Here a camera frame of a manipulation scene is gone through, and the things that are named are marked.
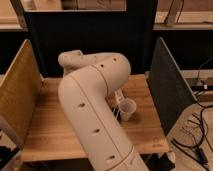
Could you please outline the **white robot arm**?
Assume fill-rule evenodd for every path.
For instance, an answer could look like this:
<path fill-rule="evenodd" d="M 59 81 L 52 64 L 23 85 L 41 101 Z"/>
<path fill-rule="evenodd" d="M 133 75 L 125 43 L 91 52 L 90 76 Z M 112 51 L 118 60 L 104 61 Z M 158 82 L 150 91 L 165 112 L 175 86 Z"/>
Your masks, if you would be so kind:
<path fill-rule="evenodd" d="M 106 97 L 122 87 L 131 73 L 128 59 L 113 52 L 63 52 L 64 76 L 58 97 L 95 171 L 149 171 L 115 119 Z"/>

